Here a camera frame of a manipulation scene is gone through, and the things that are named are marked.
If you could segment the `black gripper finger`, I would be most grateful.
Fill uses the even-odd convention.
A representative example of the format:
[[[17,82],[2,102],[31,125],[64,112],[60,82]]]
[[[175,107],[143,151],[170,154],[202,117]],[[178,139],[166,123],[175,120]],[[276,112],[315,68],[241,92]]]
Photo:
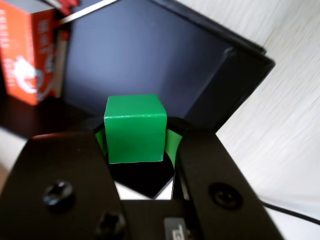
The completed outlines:
[[[92,132],[35,136],[0,196],[3,240],[125,240],[128,225]]]
[[[167,240],[280,240],[282,235],[218,137],[167,130],[172,196],[184,216],[164,219]]]

